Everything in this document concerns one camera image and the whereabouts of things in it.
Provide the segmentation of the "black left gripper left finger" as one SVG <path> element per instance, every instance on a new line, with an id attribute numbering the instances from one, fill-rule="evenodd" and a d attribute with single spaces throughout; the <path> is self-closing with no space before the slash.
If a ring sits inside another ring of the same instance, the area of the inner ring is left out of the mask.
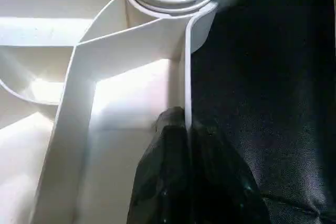
<path id="1" fill-rule="evenodd" d="M 169 108 L 136 168 L 127 223 L 188 223 L 190 171 L 184 110 Z"/>

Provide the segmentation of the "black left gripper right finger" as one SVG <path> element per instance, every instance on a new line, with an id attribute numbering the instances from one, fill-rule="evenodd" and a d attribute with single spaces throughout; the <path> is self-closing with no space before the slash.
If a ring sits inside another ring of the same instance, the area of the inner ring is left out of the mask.
<path id="1" fill-rule="evenodd" d="M 270 223 L 268 208 L 244 159 L 215 127 L 192 125 L 196 223 Z"/>

